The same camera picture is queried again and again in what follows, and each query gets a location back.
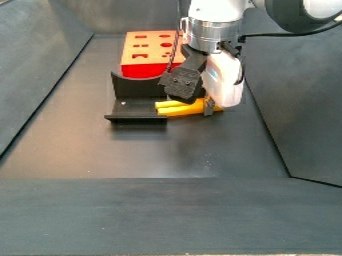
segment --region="red box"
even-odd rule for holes
[[[120,65],[124,77],[147,78],[162,75],[170,61],[175,34],[174,30],[127,33]],[[172,68],[184,61],[182,42],[180,35]]]

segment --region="box hole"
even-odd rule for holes
[[[147,58],[148,57],[148,54],[144,54],[144,53],[139,53],[139,54],[132,54],[132,58],[136,59],[136,58]]]
[[[171,44],[171,43],[162,43],[160,46],[163,46],[163,47],[171,47],[172,44]]]

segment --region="black holder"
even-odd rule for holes
[[[111,72],[115,91],[112,114],[104,118],[119,125],[166,125],[167,116],[159,116],[155,102],[167,99],[164,88],[158,85],[160,76],[142,79],[127,78]]]

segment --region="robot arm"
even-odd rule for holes
[[[314,31],[341,15],[341,0],[253,0],[278,25],[293,33]],[[240,102],[243,64],[235,51],[247,0],[192,0],[183,18],[186,65],[163,75],[160,84],[172,99],[191,104],[203,87],[219,107]]]

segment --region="black cable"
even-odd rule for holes
[[[238,42],[239,43],[244,43],[246,42],[246,38],[247,37],[299,37],[299,36],[310,36],[314,34],[319,34],[335,27],[338,27],[339,25],[342,25],[342,21],[338,21],[334,25],[331,25],[330,27],[314,30],[311,32],[306,32],[306,33],[299,33],[299,34],[291,34],[291,33],[263,33],[263,34],[247,34],[247,35],[242,35],[239,36]]]
[[[172,47],[172,52],[170,55],[170,61],[167,64],[166,71],[170,73],[172,69],[172,63],[176,55],[176,47],[178,47],[178,41],[179,41],[179,33],[180,33],[180,19],[182,19],[182,14],[180,14],[180,0],[176,0],[176,12],[178,12],[178,26],[176,26],[176,34],[175,34],[175,40],[174,40],[174,47]]]

